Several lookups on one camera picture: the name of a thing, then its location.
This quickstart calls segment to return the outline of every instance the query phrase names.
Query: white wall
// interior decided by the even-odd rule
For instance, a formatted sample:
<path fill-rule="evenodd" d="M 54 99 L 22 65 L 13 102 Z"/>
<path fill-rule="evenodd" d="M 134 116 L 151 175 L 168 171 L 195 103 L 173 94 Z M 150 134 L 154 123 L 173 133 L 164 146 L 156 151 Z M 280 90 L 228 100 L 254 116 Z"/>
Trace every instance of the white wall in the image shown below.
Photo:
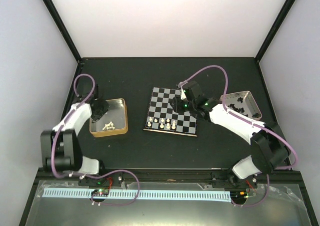
<path fill-rule="evenodd" d="M 320 220 L 320 0 L 296 0 L 261 67 Z"/>
<path fill-rule="evenodd" d="M 18 225 L 76 61 L 42 0 L 0 0 L 0 225 Z"/>
<path fill-rule="evenodd" d="M 254 57 L 285 0 L 52 0 L 83 57 Z"/>

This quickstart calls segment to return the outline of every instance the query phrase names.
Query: black frame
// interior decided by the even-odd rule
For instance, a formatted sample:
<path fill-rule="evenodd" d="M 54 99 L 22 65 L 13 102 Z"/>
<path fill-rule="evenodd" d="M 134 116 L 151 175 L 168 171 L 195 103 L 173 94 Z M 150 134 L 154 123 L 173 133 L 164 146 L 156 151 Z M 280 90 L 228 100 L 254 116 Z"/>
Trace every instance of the black frame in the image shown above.
<path fill-rule="evenodd" d="M 65 39 L 67 45 L 69 46 L 75 60 L 77 61 L 77 68 L 73 77 L 72 82 L 75 80 L 75 77 L 79 74 L 81 74 L 82 69 L 83 69 L 83 58 L 80 56 L 75 44 L 73 43 L 61 17 L 59 16 L 58 11 L 56 10 L 52 0 L 43 0 L 45 6 L 47 7 L 48 11 L 50 12 L 54 22 L 56 23 L 58 29 L 60 30 L 63 38 Z M 283 7 L 281 8 L 275 22 L 273 23 L 267 37 L 265 38 L 261 48 L 259 49 L 256 57 L 254 58 L 256 61 L 256 66 L 259 69 L 260 72 L 260 76 L 263 79 L 263 75 L 260 69 L 260 65 L 259 62 L 261 61 L 263 55 L 265 54 L 265 52 L 267 51 L 269 45 L 271 44 L 273 38 L 275 37 L 278 29 L 280 28 L 282 22 L 284 21 L 284 19 L 286 18 L 288 12 L 290 11 L 292 5 L 294 4 L 295 0 L 286 0 Z M 264 89 L 266 91 L 266 94 L 268 95 L 267 99 L 269 101 L 270 107 L 272 109 L 272 114 L 273 114 L 273 118 L 275 121 L 277 121 L 276 119 L 276 115 L 275 112 L 273 110 L 272 104 L 271 104 L 271 100 L 267 91 L 267 87 L 264 84 Z M 71 103 L 72 103 L 72 99 L 73 99 L 73 88 L 70 88 L 70 91 L 68 93 L 67 96 L 67 100 L 65 103 L 65 107 L 63 109 L 62 112 L 62 116 L 61 118 L 63 118 L 66 113 L 68 112 Z M 160 170 L 160 169 L 146 169 L 146 170 L 132 170 L 133 173 L 136 173 L 139 177 L 139 179 L 141 181 L 167 181 L 167 179 L 170 177 L 170 179 L 175 180 L 175 182 L 179 182 L 181 180 L 183 180 L 184 182 L 186 181 L 192 181 L 192 182 L 212 182 L 213 178 L 212 178 L 212 174 L 213 174 L 213 170 Z M 125 178 L 126 180 L 130 181 L 132 180 L 132 178 L 127 177 L 126 175 L 122 175 L 123 178 Z M 22 217 L 21 217 L 21 221 L 19 225 L 25 225 L 27 222 L 27 218 L 28 218 L 28 214 L 29 211 L 31 209 L 31 205 L 33 202 L 33 198 L 34 195 L 36 193 L 36 189 L 38 187 L 39 181 L 40 180 L 65 180 L 65 179 L 57 179 L 55 178 L 51 173 L 48 172 L 43 172 L 42 169 L 40 168 L 35 180 L 33 182 L 28 200 L 26 202 L 25 205 L 25 209 L 23 211 Z M 272 183 L 291 183 L 291 184 L 298 184 L 300 187 L 300 191 L 302 193 L 303 199 L 304 199 L 304 204 L 307 208 L 307 212 L 310 218 L 310 221 L 312 223 L 312 225 L 318 225 L 318 221 L 315 215 L 315 212 L 312 208 L 311 205 L 311 201 L 308 195 L 308 192 L 306 190 L 302 175 L 299 171 L 292 171 L 292 170 L 286 170 L 286 171 L 275 171 L 274 173 L 272 173 L 270 175 L 270 181 Z M 266 178 L 263 175 L 258 175 L 257 176 L 257 183 L 266 183 Z"/>

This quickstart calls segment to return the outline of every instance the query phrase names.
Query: purple cable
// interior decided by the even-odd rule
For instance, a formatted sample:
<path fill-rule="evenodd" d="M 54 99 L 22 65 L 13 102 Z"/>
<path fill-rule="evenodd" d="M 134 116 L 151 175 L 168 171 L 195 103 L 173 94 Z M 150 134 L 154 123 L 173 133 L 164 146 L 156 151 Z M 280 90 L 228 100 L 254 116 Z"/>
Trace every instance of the purple cable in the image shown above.
<path fill-rule="evenodd" d="M 222 105 L 223 105 L 223 108 L 225 110 L 227 110 L 227 106 L 226 106 L 226 94 L 227 94 L 227 89 L 228 89 L 228 75 L 227 75 L 227 72 L 225 71 L 224 68 L 222 68 L 221 66 L 217 66 L 217 65 L 211 65 L 211 66 L 206 66 L 206 67 L 203 67 L 202 69 L 198 70 L 196 73 L 194 73 L 192 76 L 190 76 L 188 79 L 186 79 L 185 81 L 182 81 L 178 84 L 179 87 L 182 87 L 184 84 L 186 84 L 189 80 L 191 80 L 193 77 L 195 77 L 197 74 L 199 74 L 200 72 L 206 70 L 206 69 L 209 69 L 209 68 L 218 68 L 220 70 L 222 70 L 223 74 L 224 74 L 224 77 L 225 77 L 225 86 L 224 86 L 224 91 L 223 91 L 223 96 L 222 96 Z M 248 124 L 251 125 L 251 122 L 249 120 L 246 120 L 238 115 L 236 115 L 235 113 L 233 113 L 231 110 L 229 111 L 229 114 L 231 114 L 232 116 L 240 119 L 241 121 L 243 122 L 246 122 Z M 292 148 L 292 146 L 287 142 L 285 141 L 282 137 L 280 137 L 278 134 L 276 134 L 275 132 L 265 128 L 265 127 L 262 127 L 258 124 L 255 124 L 253 123 L 252 124 L 253 126 L 257 127 L 257 128 L 260 128 L 262 129 L 263 131 L 266 131 L 267 133 L 270 133 L 272 136 L 276 137 L 277 139 L 279 139 L 285 146 L 287 146 L 291 152 L 293 153 L 294 157 L 295 157 L 295 160 L 294 160 L 294 163 L 292 165 L 289 165 L 289 166 L 281 166 L 281 167 L 277 167 L 277 169 L 289 169 L 289 168 L 293 168 L 294 166 L 297 165 L 298 161 L 299 161 L 299 158 L 298 158 L 298 155 L 297 155 L 297 152 Z"/>
<path fill-rule="evenodd" d="M 94 78 L 93 78 L 91 75 L 89 75 L 89 74 L 80 74 L 80 75 L 78 75 L 78 76 L 74 79 L 74 82 L 73 82 L 73 90 L 74 90 L 74 93 L 76 94 L 77 97 L 79 96 L 79 93 L 77 92 L 77 89 L 76 89 L 76 82 L 77 82 L 77 80 L 79 79 L 79 77 L 82 77 L 82 76 L 89 77 L 89 78 L 92 80 L 92 89 L 91 89 L 91 91 L 89 92 L 89 94 L 87 95 L 87 97 L 85 97 L 85 98 L 77 105 L 77 108 L 79 108 L 80 106 L 82 106 L 82 105 L 86 102 L 86 100 L 87 100 L 87 99 L 92 95 L 92 93 L 94 92 L 95 86 L 96 86 L 96 82 L 95 82 Z M 64 119 L 64 121 L 63 121 L 64 124 L 66 124 L 66 123 L 68 122 L 68 120 L 71 118 L 71 116 L 74 114 L 74 112 L 75 112 L 75 110 L 71 110 L 71 111 L 68 112 L 68 114 L 66 115 L 66 117 L 65 117 L 65 119 Z M 51 150 L 51 162 L 52 162 L 52 163 L 51 163 L 51 169 L 52 169 L 52 173 L 54 174 L 54 176 L 55 176 L 56 178 L 64 178 L 64 177 L 67 177 L 67 176 L 69 175 L 69 174 L 59 174 L 59 173 L 57 172 L 57 169 L 56 169 L 56 166 L 55 166 L 55 151 L 56 151 L 56 146 L 57 146 L 57 140 L 58 140 L 59 134 L 61 133 L 61 130 L 62 130 L 63 127 L 64 127 L 63 125 L 61 125 L 61 126 L 59 127 L 59 129 L 57 130 L 57 132 L 56 132 L 56 134 L 55 134 L 55 136 L 54 136 L 54 138 L 53 138 L 53 142 L 52 142 L 52 150 Z M 130 172 L 130 171 L 128 171 L 128 170 L 119 169 L 119 170 L 114 170 L 114 171 L 111 171 L 111 172 L 109 172 L 109 173 L 106 173 L 106 174 L 104 174 L 104 175 L 102 175 L 102 176 L 86 175 L 86 177 L 90 177 L 90 178 L 93 178 L 93 179 L 101 179 L 101 178 L 107 177 L 107 176 L 109 176 L 109 175 L 111 175 L 111 174 L 113 174 L 113 173 L 117 173 L 117 172 L 126 172 L 126 173 L 131 174 L 131 175 L 135 178 L 135 180 L 136 180 L 136 182 L 137 182 L 138 191 L 137 191 L 134 199 L 131 200 L 131 201 L 129 201 L 129 202 L 127 202 L 127 203 L 121 203 L 121 204 L 100 203 L 100 204 L 102 204 L 102 205 L 109 205 L 109 206 L 126 206 L 126 205 L 129 205 L 129 204 L 133 203 L 133 202 L 138 198 L 138 196 L 139 196 L 139 192 L 140 192 L 140 182 L 139 182 L 137 176 L 136 176 L 134 173 L 132 173 L 132 172 Z M 81 173 L 73 173 L 73 174 L 74 174 L 74 175 L 83 176 L 83 174 L 81 174 Z"/>
<path fill-rule="evenodd" d="M 265 195 L 263 197 L 263 199 L 261 199 L 259 202 L 256 202 L 254 204 L 250 204 L 250 205 L 245 205 L 245 204 L 236 204 L 232 199 L 231 199 L 231 203 L 234 206 L 239 206 L 239 207 L 254 207 L 254 206 L 258 206 L 259 204 L 263 203 L 265 201 L 265 199 L 268 197 L 269 195 L 269 186 L 270 186 L 270 180 L 269 180 L 269 175 L 266 175 L 266 185 L 267 185 L 267 190 L 265 191 Z"/>

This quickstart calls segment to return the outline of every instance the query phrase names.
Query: purple hose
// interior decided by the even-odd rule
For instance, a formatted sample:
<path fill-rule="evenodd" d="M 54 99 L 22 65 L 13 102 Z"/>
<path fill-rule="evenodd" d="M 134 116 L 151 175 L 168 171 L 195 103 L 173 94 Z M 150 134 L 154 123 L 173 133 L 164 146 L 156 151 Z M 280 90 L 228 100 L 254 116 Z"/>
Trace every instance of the purple hose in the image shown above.
<path fill-rule="evenodd" d="M 263 199 L 261 199 L 259 202 L 256 202 L 254 204 L 250 204 L 250 205 L 245 205 L 245 204 L 236 204 L 232 199 L 231 199 L 231 203 L 235 206 L 239 206 L 239 207 L 254 207 L 254 206 L 258 206 L 259 204 L 263 203 L 265 201 L 265 199 L 268 197 L 269 195 L 269 186 L 270 186 L 270 180 L 269 180 L 269 175 L 266 175 L 266 185 L 267 185 L 267 190 L 265 191 L 265 195 L 263 197 Z"/>
<path fill-rule="evenodd" d="M 206 67 L 203 67 L 202 69 L 198 70 L 196 73 L 194 73 L 192 76 L 190 76 L 188 79 L 186 79 L 185 81 L 182 81 L 180 82 L 178 85 L 180 87 L 182 87 L 184 84 L 186 84 L 189 80 L 191 80 L 193 77 L 195 77 L 197 74 L 199 74 L 200 72 L 206 70 L 206 69 L 209 69 L 209 68 L 218 68 L 220 70 L 222 70 L 223 74 L 224 74 L 224 77 L 225 77 L 225 86 L 224 86 L 224 91 L 223 91 L 223 96 L 222 96 L 222 105 L 223 105 L 223 108 L 225 110 L 227 110 L 227 107 L 226 107 L 226 94 L 227 94 L 227 89 L 228 89 L 228 75 L 227 75 L 227 72 L 225 71 L 224 68 L 222 68 L 221 66 L 217 66 L 217 65 L 211 65 L 211 66 L 206 66 Z M 246 122 L 248 124 L 251 124 L 251 122 L 249 120 L 246 120 L 238 115 L 236 115 L 235 113 L 233 113 L 232 111 L 229 111 L 229 114 L 231 114 L 232 116 L 240 119 L 241 121 L 243 122 Z M 265 127 L 262 127 L 258 124 L 252 124 L 253 126 L 257 127 L 257 128 L 260 128 L 262 129 L 263 131 L 266 131 L 267 133 L 271 134 L 272 136 L 276 137 L 278 140 L 280 140 L 282 143 L 284 143 L 284 145 L 286 145 L 290 150 L 291 152 L 293 153 L 294 157 L 295 157 L 295 161 L 292 165 L 289 165 L 289 166 L 281 166 L 281 167 L 277 167 L 277 169 L 289 169 L 289 168 L 293 168 L 294 166 L 297 165 L 298 161 L 299 161 L 299 158 L 298 158 L 298 155 L 297 155 L 297 152 L 292 148 L 292 146 L 287 142 L 285 141 L 282 137 L 280 137 L 278 134 L 274 133 L 273 131 L 265 128 Z"/>
<path fill-rule="evenodd" d="M 95 86 L 96 86 L 96 82 L 95 82 L 94 78 L 93 78 L 91 75 L 89 75 L 89 74 L 80 74 L 80 75 L 78 75 L 78 76 L 75 78 L 74 82 L 73 82 L 73 90 L 74 90 L 74 93 L 76 94 L 77 97 L 79 96 L 79 93 L 77 92 L 77 89 L 76 89 L 76 83 L 77 83 L 77 80 L 79 79 L 79 77 L 82 77 L 82 76 L 89 77 L 89 78 L 92 80 L 92 89 L 91 89 L 91 91 L 89 92 L 89 94 L 77 105 L 77 108 L 79 108 L 80 106 L 82 106 L 82 105 L 86 102 L 86 100 L 89 99 L 89 97 L 90 97 L 90 96 L 92 95 L 92 93 L 94 92 Z M 65 117 L 65 119 L 64 119 L 64 121 L 63 121 L 64 124 L 66 124 L 66 123 L 68 122 L 68 120 L 71 118 L 71 116 L 74 114 L 74 112 L 75 112 L 75 110 L 71 110 L 71 111 L 68 112 L 68 114 L 66 115 L 66 117 Z M 61 125 L 61 126 L 59 127 L 59 129 L 57 130 L 57 132 L 56 132 L 56 134 L 55 134 L 55 136 L 54 136 L 54 138 L 53 138 L 53 142 L 52 142 L 52 150 L 51 150 L 51 169 L 52 169 L 52 173 L 54 174 L 54 176 L 55 176 L 56 178 L 64 178 L 64 177 L 67 177 L 67 176 L 69 175 L 69 174 L 59 174 L 59 173 L 57 172 L 56 166 L 55 166 L 55 152 L 56 152 L 57 140 L 58 140 L 59 134 L 61 133 L 61 130 L 62 130 L 63 127 L 64 127 L 64 125 Z M 109 175 L 111 175 L 111 174 L 114 174 L 114 173 L 117 173 L 117 172 L 126 172 L 126 173 L 131 174 L 131 175 L 135 178 L 135 180 L 136 180 L 136 182 L 137 182 L 138 191 L 137 191 L 134 199 L 131 200 L 131 201 L 129 201 L 129 202 L 127 202 L 127 203 L 121 203 L 121 204 L 116 204 L 116 203 L 100 203 L 100 204 L 102 204 L 102 205 L 109 205 L 109 206 L 126 206 L 126 205 L 129 205 L 129 204 L 133 203 L 133 202 L 138 198 L 138 196 L 139 196 L 139 192 L 140 192 L 140 183 L 139 183 L 139 180 L 138 180 L 137 176 L 136 176 L 134 173 L 132 173 L 132 172 L 130 172 L 130 171 L 128 171 L 128 170 L 119 169 L 119 170 L 114 170 L 114 171 L 108 172 L 108 173 L 106 173 L 106 174 L 104 174 L 104 175 L 102 175 L 102 176 L 86 175 L 86 177 L 90 177 L 90 178 L 93 178 L 93 179 L 101 179 L 101 178 L 107 177 L 107 176 L 109 176 Z M 73 175 L 84 176 L 84 175 L 81 174 L 81 173 L 73 173 Z"/>

